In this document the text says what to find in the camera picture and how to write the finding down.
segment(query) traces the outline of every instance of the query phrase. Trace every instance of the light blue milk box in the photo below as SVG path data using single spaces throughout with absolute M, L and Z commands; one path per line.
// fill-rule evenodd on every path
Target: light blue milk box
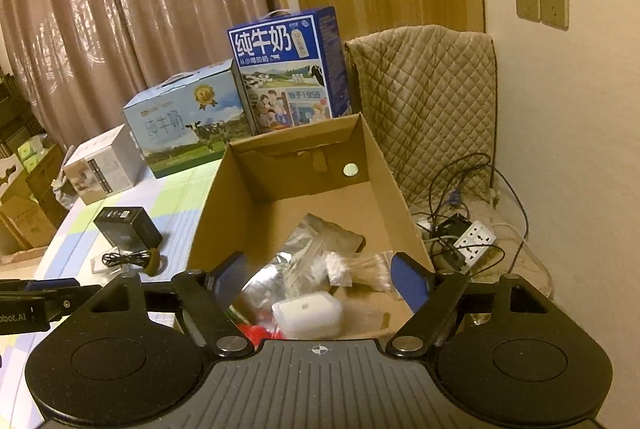
M 222 158 L 229 141 L 256 133 L 245 113 L 246 96 L 236 85 L 237 69 L 229 59 L 179 73 L 140 92 L 124 107 L 157 178 Z
M 351 112 L 332 6 L 245 24 L 228 35 L 259 132 Z

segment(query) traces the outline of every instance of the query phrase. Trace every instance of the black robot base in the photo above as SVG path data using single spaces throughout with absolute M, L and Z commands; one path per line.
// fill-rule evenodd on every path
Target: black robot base
M 599 427 L 609 359 L 527 281 L 470 283 L 396 258 L 430 293 L 385 348 L 268 340 L 254 349 L 224 314 L 243 284 L 233 277 L 239 254 L 170 282 L 125 274 L 98 291 L 14 286 L 0 303 L 28 294 L 32 305 L 40 297 L 52 309 L 64 297 L 75 309 L 26 364 L 46 429 Z M 149 311 L 175 313 L 184 333 L 151 322 Z M 491 316 L 460 330 L 475 313 Z

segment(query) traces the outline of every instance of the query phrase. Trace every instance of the white wall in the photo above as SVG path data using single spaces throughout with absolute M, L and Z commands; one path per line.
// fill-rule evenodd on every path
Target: white wall
M 556 301 L 609 353 L 599 420 L 640 421 L 640 0 L 570 0 L 570 27 L 485 0 L 498 59 L 498 167 Z

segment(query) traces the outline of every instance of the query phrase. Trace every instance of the tablecloth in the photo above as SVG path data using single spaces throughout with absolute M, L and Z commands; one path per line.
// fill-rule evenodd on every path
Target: tablecloth
M 76 203 L 34 276 L 35 279 L 76 277 L 83 284 L 104 284 L 103 277 L 90 270 L 90 259 L 110 246 L 95 228 L 93 220 L 103 206 L 144 206 L 163 236 L 160 252 L 167 258 L 162 273 L 144 281 L 167 281 L 184 270 L 202 208 L 220 161 L 171 174 L 156 180 L 146 171 L 136 187 L 92 205 Z M 150 314 L 171 325 L 172 314 Z M 24 333 L 0 337 L 0 429 L 33 429 L 42 423 L 24 380 L 27 356 L 47 333 Z

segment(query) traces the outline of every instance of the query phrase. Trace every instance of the chair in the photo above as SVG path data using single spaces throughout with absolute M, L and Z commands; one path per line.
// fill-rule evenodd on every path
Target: chair
M 452 160 L 473 152 L 494 157 L 497 81 L 489 35 L 411 26 L 345 46 L 351 86 L 409 205 L 428 206 L 431 181 Z M 444 171 L 434 190 L 443 192 L 463 167 Z M 485 195 L 489 185 L 490 172 L 476 171 L 465 191 Z

